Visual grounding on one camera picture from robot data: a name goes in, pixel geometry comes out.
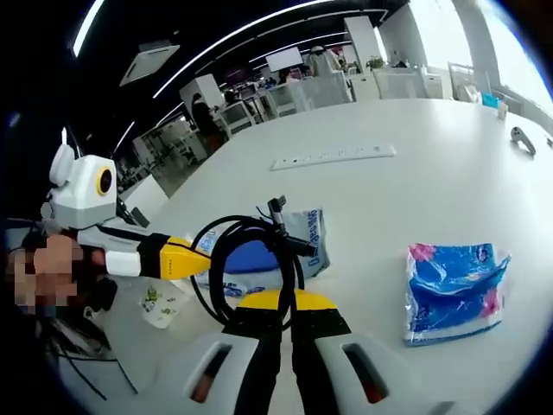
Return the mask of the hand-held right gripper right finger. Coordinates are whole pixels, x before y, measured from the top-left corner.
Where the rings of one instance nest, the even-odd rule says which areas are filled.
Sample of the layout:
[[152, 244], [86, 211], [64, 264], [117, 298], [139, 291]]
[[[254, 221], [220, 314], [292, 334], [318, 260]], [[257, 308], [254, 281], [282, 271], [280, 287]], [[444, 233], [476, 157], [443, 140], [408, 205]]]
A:
[[435, 414], [404, 361], [369, 335], [353, 333], [321, 294], [295, 290], [292, 363], [307, 414]]

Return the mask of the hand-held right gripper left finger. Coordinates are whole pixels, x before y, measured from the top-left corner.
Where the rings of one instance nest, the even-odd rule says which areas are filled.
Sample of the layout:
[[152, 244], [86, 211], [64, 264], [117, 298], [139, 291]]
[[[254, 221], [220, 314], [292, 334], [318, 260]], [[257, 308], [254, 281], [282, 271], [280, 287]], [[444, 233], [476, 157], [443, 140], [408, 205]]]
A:
[[265, 414], [280, 371], [283, 293], [246, 296], [235, 319], [163, 362], [140, 394], [142, 414]]

